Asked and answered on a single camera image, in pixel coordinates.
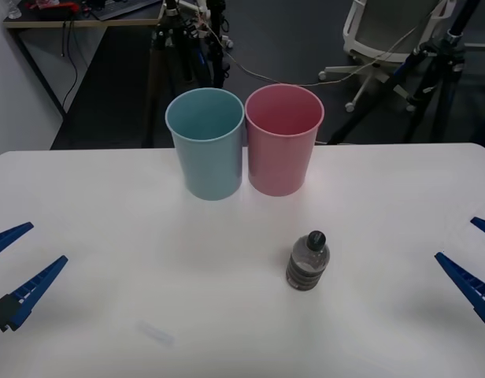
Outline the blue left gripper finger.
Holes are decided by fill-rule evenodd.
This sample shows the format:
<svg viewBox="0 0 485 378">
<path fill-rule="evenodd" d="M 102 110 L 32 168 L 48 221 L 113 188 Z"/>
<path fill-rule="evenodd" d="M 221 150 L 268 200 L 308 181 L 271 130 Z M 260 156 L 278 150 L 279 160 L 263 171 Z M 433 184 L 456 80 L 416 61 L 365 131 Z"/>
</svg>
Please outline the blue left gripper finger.
<svg viewBox="0 0 485 378">
<path fill-rule="evenodd" d="M 0 330 L 2 332 L 8 329 L 16 331 L 22 326 L 67 262 L 68 258 L 65 255 L 60 256 L 15 291 L 0 298 Z"/>
<path fill-rule="evenodd" d="M 0 232 L 0 253 L 33 228 L 34 225 L 31 222 L 27 222 Z"/>
</svg>

